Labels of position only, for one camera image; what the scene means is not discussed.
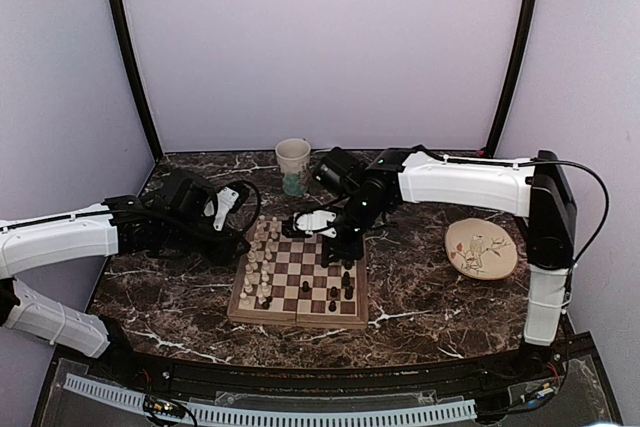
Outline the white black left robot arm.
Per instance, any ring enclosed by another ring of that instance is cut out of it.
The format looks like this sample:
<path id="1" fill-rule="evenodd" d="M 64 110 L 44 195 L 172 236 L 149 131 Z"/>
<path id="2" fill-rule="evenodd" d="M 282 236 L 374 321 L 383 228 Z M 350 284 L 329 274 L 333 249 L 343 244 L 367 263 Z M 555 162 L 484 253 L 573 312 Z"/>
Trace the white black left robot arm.
<path id="1" fill-rule="evenodd" d="M 164 250 L 198 253 L 226 266 L 249 250 L 244 230 L 226 225 L 239 200 L 204 197 L 171 202 L 159 197 L 112 197 L 50 217 L 1 224 L 1 325 L 101 358 L 120 383 L 141 374 L 140 359 L 119 323 L 48 298 L 18 279 L 43 266 L 90 257 Z"/>

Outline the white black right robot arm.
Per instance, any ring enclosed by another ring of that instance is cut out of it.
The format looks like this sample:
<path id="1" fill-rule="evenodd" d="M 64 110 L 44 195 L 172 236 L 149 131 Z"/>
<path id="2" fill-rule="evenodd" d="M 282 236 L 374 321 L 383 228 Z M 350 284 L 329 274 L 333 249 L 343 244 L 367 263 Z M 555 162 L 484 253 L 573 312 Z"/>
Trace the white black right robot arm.
<path id="1" fill-rule="evenodd" d="M 530 287 L 523 340 L 510 360 L 521 381 L 534 379 L 549 363 L 546 347 L 556 338 L 569 300 L 569 277 L 583 255 L 576 248 L 577 205 L 564 168 L 592 169 L 541 150 L 533 158 L 497 160 L 437 154 L 422 145 L 388 148 L 366 164 L 342 148 L 326 154 L 314 178 L 344 204 L 297 224 L 328 236 L 340 260 L 375 221 L 403 203 L 458 204 L 509 213 L 527 227 Z"/>

